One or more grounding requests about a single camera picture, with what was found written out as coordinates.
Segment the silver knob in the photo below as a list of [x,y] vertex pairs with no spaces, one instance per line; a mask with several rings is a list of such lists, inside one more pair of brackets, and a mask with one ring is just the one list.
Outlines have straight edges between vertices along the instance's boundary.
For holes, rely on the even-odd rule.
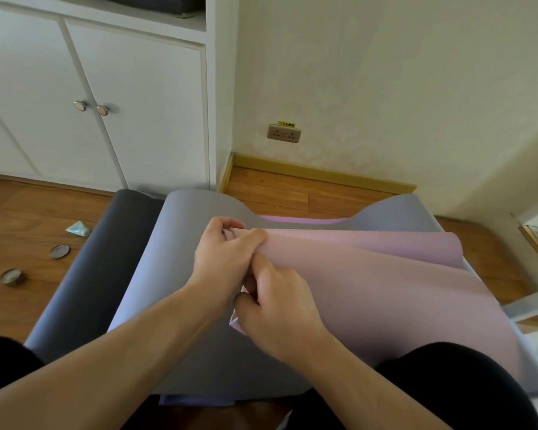
[[79,112],[85,112],[88,105],[84,101],[74,101],[74,107]]
[[98,105],[97,112],[100,113],[102,116],[107,116],[109,113],[109,108],[107,108],[105,105]]

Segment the wall socket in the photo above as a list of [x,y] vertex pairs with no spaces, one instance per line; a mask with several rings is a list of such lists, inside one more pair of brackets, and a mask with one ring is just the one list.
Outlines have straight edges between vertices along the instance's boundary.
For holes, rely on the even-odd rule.
[[283,140],[284,142],[299,143],[301,130],[299,128],[282,127],[281,125],[269,124],[267,131],[268,139]]

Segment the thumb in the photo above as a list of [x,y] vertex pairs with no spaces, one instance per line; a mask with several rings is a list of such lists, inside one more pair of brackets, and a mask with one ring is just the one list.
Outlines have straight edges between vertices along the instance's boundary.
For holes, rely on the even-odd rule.
[[256,228],[252,229],[244,236],[237,238],[237,244],[251,254],[261,243],[264,243],[267,238],[269,238],[269,234],[266,230]]
[[245,333],[248,333],[251,325],[255,324],[259,317],[259,311],[261,310],[259,305],[255,302],[251,294],[241,292],[235,296],[233,307],[239,317],[239,325]]

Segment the black bag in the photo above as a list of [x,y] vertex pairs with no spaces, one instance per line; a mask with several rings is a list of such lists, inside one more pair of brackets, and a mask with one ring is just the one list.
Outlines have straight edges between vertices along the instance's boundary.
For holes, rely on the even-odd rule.
[[126,6],[141,7],[181,15],[205,9],[205,0],[110,0]]

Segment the yellow sticker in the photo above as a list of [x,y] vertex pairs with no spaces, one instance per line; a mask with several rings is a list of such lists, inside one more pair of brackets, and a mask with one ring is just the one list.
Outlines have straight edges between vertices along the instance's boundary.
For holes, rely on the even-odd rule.
[[281,125],[282,127],[289,127],[289,128],[295,128],[295,124],[293,122],[277,122],[278,125]]

